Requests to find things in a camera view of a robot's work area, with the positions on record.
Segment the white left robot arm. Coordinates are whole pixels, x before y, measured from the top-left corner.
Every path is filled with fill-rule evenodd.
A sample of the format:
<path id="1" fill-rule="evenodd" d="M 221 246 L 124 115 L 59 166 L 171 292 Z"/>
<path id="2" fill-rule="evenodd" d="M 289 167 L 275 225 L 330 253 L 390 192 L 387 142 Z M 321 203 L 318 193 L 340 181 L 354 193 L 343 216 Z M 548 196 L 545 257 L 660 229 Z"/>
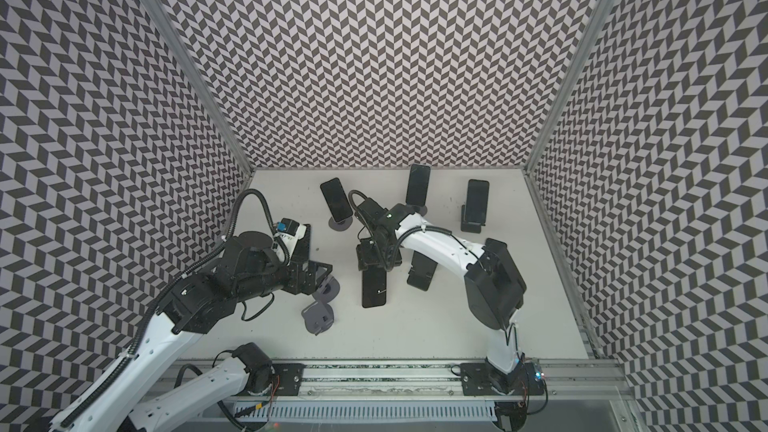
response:
<path id="1" fill-rule="evenodd" d="M 313 295 L 332 283 L 333 267 L 309 258 L 309 229 L 270 239 L 259 232 L 230 238 L 192 274 L 175 280 L 142 318 L 128 349 L 50 421 L 50 431 L 172 431 L 239 393 L 272 399 L 281 379 L 253 342 L 171 391 L 146 393 L 171 365 L 238 304 L 285 291 Z"/>

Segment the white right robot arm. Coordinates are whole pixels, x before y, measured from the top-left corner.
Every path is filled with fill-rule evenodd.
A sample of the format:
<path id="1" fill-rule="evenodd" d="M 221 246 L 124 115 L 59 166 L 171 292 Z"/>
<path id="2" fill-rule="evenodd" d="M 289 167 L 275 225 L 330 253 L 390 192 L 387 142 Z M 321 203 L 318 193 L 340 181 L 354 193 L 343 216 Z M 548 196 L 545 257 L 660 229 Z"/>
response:
<path id="1" fill-rule="evenodd" d="M 421 255 L 463 280 L 472 315 L 488 331 L 485 359 L 493 391 L 510 395 L 523 384 L 524 354 L 519 351 L 515 316 L 524 305 L 527 285 L 508 246 L 488 238 L 479 244 L 433 225 L 409 205 L 381 207 L 368 196 L 351 205 L 369 237 L 358 246 L 365 276 L 384 277 L 402 263 L 402 248 Z"/>

